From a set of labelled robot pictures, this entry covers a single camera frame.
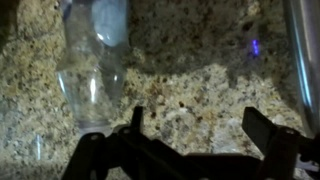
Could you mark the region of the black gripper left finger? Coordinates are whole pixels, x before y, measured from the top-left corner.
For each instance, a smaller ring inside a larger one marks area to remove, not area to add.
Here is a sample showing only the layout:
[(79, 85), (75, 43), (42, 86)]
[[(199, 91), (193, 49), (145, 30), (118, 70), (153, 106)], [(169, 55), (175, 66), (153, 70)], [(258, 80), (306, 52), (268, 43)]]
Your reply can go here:
[(184, 158), (159, 140), (142, 134), (143, 108), (134, 108), (131, 123), (108, 137), (84, 135), (69, 160), (62, 180), (105, 180), (120, 167), (132, 180), (186, 180)]

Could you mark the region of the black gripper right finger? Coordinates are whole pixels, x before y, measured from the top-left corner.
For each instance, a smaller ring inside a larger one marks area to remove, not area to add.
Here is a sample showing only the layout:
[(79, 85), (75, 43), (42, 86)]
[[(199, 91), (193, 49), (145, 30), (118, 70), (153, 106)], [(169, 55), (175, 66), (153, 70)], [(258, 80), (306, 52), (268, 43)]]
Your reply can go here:
[(264, 155), (257, 180), (293, 180), (296, 168), (320, 180), (320, 138), (303, 136), (288, 126), (276, 125), (254, 107), (244, 109), (242, 129)]

